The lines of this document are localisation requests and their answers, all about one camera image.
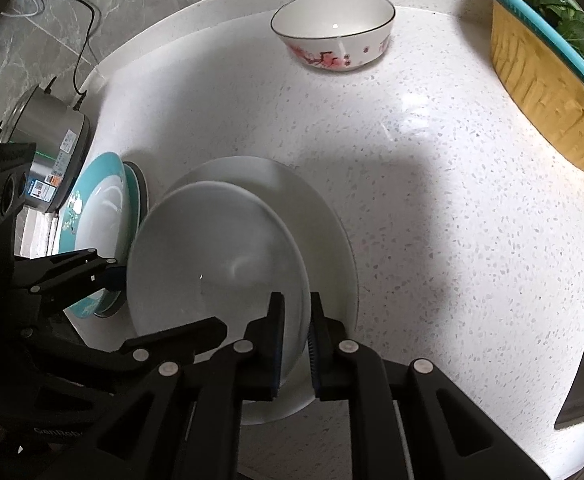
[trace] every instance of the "bowl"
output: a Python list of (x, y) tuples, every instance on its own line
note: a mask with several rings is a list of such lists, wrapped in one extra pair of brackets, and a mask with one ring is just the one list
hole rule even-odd
[[(120, 157), (112, 152), (102, 153), (82, 171), (63, 208), (59, 253), (95, 248), (99, 256), (125, 263), (136, 232), (131, 217), (138, 216), (131, 206), (128, 178)], [(102, 288), (67, 311), (87, 317), (105, 311), (118, 295)]]
[(216, 316), (227, 325), (223, 345), (242, 339), (247, 324), (267, 314), (270, 294), (281, 292), (281, 383), (303, 352), (310, 324), (303, 258), (276, 213), (241, 187), (203, 181), (164, 196), (134, 240), (126, 281), (139, 336)]
[[(325, 316), (353, 335), (358, 315), (357, 268), (345, 229), (323, 197), (296, 171), (257, 156), (215, 158), (179, 178), (169, 190), (217, 180), (241, 186), (270, 206), (294, 237), (310, 288), (321, 295)], [(307, 349), (272, 402), (243, 406), (242, 424), (263, 424), (302, 410), (314, 400)]]
[(271, 27), (302, 63), (343, 72), (385, 52), (395, 15), (389, 0), (294, 0)]

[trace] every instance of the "black cable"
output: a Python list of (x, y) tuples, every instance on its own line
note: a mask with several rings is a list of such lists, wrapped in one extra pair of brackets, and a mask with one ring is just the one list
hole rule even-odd
[(81, 57), (83, 56), (83, 51), (85, 50), (85, 47), (87, 46), (88, 41), (90, 39), (90, 33), (92, 31), (92, 25), (94, 24), (94, 18), (96, 16), (96, 12), (95, 12), (94, 8), (88, 2), (85, 2), (84, 0), (72, 0), (72, 1), (79, 2), (80, 4), (83, 4), (85, 7), (88, 8), (90, 13), (92, 14), (92, 16), (90, 18), (90, 24), (88, 25), (88, 32), (85, 34), (85, 41), (83, 41), (83, 47), (81, 48), (81, 51), (79, 52), (79, 56), (76, 59), (76, 65), (74, 65), (74, 74), (72, 75), (72, 84), (74, 85), (74, 91), (80, 95), (79, 101), (77, 102), (76, 105), (74, 105), (74, 109), (77, 109), (78, 106), (81, 105), (81, 102), (83, 101), (83, 98), (85, 97), (85, 94), (87, 92), (86, 91), (79, 92), (79, 88), (76, 85), (76, 71), (79, 70), (79, 63), (81, 62)]

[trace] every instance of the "white plate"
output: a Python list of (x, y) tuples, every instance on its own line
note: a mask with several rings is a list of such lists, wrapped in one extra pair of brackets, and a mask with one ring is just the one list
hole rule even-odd
[(222, 345), (264, 317), (272, 291), (285, 297), (281, 383), (299, 359), (310, 324), (305, 264), (281, 219), (251, 192), (195, 182), (148, 213), (128, 260), (128, 305), (138, 335), (216, 316)]
[[(229, 156), (211, 160), (169, 188), (201, 180), (229, 182), (254, 193), (285, 223), (298, 246), (310, 280), (321, 295), (325, 315), (342, 321), (352, 334), (358, 315), (357, 268), (347, 234), (336, 213), (293, 170), (267, 158)], [(307, 348), (273, 402), (243, 406), (242, 424), (262, 424), (302, 410), (314, 400)]]

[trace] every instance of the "stacked plates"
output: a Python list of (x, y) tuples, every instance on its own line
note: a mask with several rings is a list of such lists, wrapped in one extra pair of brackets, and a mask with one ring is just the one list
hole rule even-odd
[[(142, 210), (147, 208), (141, 200), (142, 179), (140, 170), (123, 163), (116, 153), (95, 158), (82, 171), (61, 210), (57, 252), (96, 248), (99, 256), (125, 263)], [(124, 292), (103, 288), (69, 306), (66, 313), (79, 318), (107, 316), (125, 298)]]
[(138, 335), (217, 316), (228, 326), (223, 344), (265, 315), (270, 292), (283, 292), (279, 395), (246, 403), (243, 424), (283, 418), (314, 399), (310, 290), (349, 333), (357, 322), (357, 272), (339, 218), (294, 171), (252, 156), (211, 160), (171, 186), (134, 240), (127, 282)]

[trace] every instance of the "white cable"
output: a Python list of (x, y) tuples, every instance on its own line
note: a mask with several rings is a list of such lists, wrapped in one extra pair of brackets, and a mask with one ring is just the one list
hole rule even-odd
[(36, 16), (37, 14), (41, 13), (41, 11), (43, 10), (41, 8), (41, 6), (38, 3), (38, 0), (32, 0), (35, 4), (35, 6), (37, 6), (37, 10), (35, 10), (34, 12), (28, 12), (27, 14), (11, 14), (9, 12), (2, 12), (1, 15), (5, 16), (6, 18), (31, 18), (32, 16)]

